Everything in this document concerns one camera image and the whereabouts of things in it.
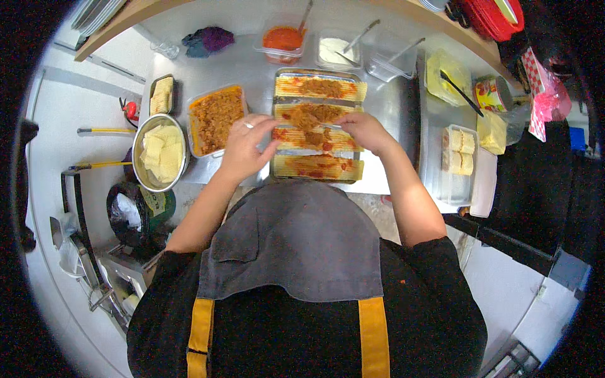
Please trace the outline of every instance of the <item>wooden shelf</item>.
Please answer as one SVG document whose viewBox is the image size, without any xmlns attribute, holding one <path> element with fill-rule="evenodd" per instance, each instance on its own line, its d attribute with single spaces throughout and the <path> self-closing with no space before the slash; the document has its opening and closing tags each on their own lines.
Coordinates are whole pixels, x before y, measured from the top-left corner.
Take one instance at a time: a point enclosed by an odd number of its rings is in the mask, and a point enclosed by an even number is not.
<svg viewBox="0 0 605 378">
<path fill-rule="evenodd" d="M 193 0 L 129 0 L 100 30 L 88 38 L 76 53 L 74 60 L 83 62 L 90 54 L 124 30 L 161 12 Z"/>
<path fill-rule="evenodd" d="M 74 58 L 82 62 L 103 44 L 124 30 L 152 16 L 167 11 L 193 0 L 129 0 L 124 8 L 109 21 L 102 29 L 90 36 L 88 41 L 76 53 Z M 502 75 L 516 88 L 521 88 L 512 74 L 500 63 L 500 53 L 494 41 L 486 41 L 472 29 L 463 29 L 458 23 L 452 22 L 444 12 L 433 13 L 426 9 L 418 0 L 365 0 L 370 4 L 400 13 L 406 18 L 413 18 L 435 30 L 442 31 L 454 40 L 466 46 L 481 57 L 493 69 Z"/>
</svg>

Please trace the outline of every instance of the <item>stack of plates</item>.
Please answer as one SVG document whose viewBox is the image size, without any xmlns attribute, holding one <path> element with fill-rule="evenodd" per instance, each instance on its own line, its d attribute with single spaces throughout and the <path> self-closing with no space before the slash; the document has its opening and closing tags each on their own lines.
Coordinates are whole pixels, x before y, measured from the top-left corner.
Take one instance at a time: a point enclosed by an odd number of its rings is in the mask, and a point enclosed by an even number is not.
<svg viewBox="0 0 605 378">
<path fill-rule="evenodd" d="M 88 37 L 102 28 L 126 0 L 82 0 L 75 12 L 71 28 Z"/>
</svg>

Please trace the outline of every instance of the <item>red container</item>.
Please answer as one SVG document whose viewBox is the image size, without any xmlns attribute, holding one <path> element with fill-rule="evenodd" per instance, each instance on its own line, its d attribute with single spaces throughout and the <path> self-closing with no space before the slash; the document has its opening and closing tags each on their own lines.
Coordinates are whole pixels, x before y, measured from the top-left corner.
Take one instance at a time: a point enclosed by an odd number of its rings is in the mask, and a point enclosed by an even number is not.
<svg viewBox="0 0 605 378">
<path fill-rule="evenodd" d="M 459 0 L 468 20 L 475 31 L 498 42 L 508 41 L 514 33 L 525 28 L 523 10 L 518 0 L 509 0 L 518 24 L 512 24 L 504 17 L 494 0 Z"/>
</svg>

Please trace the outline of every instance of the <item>yellow handle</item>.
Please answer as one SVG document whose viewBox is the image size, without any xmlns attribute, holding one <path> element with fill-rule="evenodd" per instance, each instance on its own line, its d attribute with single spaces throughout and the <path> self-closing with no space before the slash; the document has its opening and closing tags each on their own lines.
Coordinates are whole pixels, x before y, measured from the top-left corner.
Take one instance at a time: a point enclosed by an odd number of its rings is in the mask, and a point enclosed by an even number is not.
<svg viewBox="0 0 605 378">
<path fill-rule="evenodd" d="M 91 132 L 137 132 L 131 129 L 90 129 Z"/>
</svg>

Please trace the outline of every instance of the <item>purple cloth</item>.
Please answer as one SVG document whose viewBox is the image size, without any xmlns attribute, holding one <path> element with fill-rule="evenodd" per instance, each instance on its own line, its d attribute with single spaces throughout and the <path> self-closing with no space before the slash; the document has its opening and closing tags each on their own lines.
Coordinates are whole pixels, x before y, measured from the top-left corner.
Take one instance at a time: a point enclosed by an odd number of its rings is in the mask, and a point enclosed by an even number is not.
<svg viewBox="0 0 605 378">
<path fill-rule="evenodd" d="M 218 26 L 208 26 L 187 35 L 181 42 L 188 47 L 187 56 L 208 57 L 235 43 L 235 38 L 230 31 Z"/>
</svg>

